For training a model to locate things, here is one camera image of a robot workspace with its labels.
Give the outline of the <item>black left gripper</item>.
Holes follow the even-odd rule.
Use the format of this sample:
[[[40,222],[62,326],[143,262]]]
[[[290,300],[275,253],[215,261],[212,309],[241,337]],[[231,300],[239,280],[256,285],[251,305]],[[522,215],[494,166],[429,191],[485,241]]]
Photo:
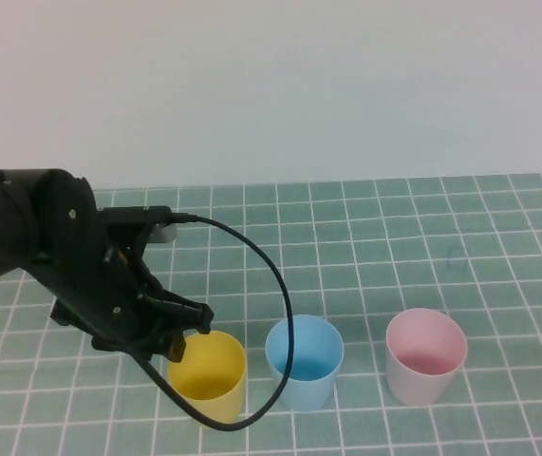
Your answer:
[[[166,291],[144,262],[146,245],[175,231],[166,220],[39,221],[28,230],[28,272],[55,295],[52,319],[90,334],[94,349],[180,363],[182,332],[209,333],[214,313]]]

